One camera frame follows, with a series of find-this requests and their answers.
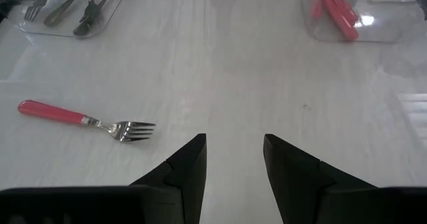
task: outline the white table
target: white table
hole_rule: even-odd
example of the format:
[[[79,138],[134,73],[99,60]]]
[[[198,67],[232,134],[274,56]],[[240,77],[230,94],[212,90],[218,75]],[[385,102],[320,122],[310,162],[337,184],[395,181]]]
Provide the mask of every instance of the white table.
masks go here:
[[[8,27],[22,39],[0,69],[0,188],[127,185],[198,133],[208,150],[201,223],[282,222],[265,133],[373,185],[427,185],[426,146],[397,95],[425,91],[424,73],[382,62],[389,45],[312,39],[299,6],[124,0],[90,39]],[[157,128],[149,141],[119,144],[22,116],[25,99]]]

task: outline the red-handled utensils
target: red-handled utensils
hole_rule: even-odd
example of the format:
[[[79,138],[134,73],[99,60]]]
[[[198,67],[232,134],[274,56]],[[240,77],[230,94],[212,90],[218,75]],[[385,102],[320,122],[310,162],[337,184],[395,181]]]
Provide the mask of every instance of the red-handled utensils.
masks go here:
[[[340,29],[347,41],[355,41],[358,32],[354,24],[358,16],[345,0],[313,0],[311,15],[313,19],[318,19],[322,14],[322,4],[326,7],[329,16]]]
[[[139,141],[149,139],[152,128],[155,124],[140,123],[135,121],[120,121],[118,123],[104,123],[93,117],[74,111],[64,110],[37,101],[27,100],[21,102],[18,111],[22,114],[41,117],[64,123],[77,124],[86,127],[98,127],[108,131],[108,133],[120,142]]]

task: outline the fork tines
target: fork tines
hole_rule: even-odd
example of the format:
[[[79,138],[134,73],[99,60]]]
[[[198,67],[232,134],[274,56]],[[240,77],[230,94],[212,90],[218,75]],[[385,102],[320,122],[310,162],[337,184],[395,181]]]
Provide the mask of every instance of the fork tines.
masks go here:
[[[153,123],[140,123],[140,122],[131,122],[129,128],[127,129],[122,141],[140,141],[149,139],[147,135],[153,134],[153,128],[146,127],[154,127]]]
[[[41,10],[41,6],[30,6],[25,12],[24,20],[26,21],[34,21],[36,16],[39,14]]]

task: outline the red handle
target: red handle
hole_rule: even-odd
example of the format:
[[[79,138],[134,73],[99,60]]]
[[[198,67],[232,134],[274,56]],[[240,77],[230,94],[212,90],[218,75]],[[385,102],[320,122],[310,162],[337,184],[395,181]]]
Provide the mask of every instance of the red handle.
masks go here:
[[[73,111],[67,111],[58,107],[52,107],[40,102],[26,100],[18,106],[18,111],[22,114],[33,115],[54,121],[80,124],[85,115]]]
[[[354,13],[352,7],[350,4],[347,3],[346,0],[332,0],[335,5],[337,6],[337,9],[340,11],[340,13],[344,16],[345,19],[347,19],[347,22],[350,25],[354,25],[359,17]]]
[[[357,30],[348,23],[347,19],[342,15],[340,10],[338,10],[333,0],[323,0],[325,7],[328,10],[329,15],[334,20],[334,23],[340,28],[342,35],[346,38],[347,41],[355,41],[359,34]]]

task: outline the clear plastic container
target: clear plastic container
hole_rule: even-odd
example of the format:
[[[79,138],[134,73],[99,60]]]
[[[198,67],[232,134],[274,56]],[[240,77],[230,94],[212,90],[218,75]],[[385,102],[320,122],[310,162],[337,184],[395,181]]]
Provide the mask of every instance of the clear plastic container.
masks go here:
[[[425,20],[423,0],[301,1],[308,32],[321,41],[394,43]]]
[[[121,0],[106,0],[100,10],[100,15],[88,25],[84,31],[76,31],[76,28],[85,21],[83,16],[90,0],[47,0],[42,5],[34,20],[28,20],[25,15],[31,11],[31,7],[37,6],[34,0],[15,2],[8,13],[7,18],[18,28],[28,33],[39,33],[46,35],[58,35],[66,37],[90,37],[101,32],[108,24]]]

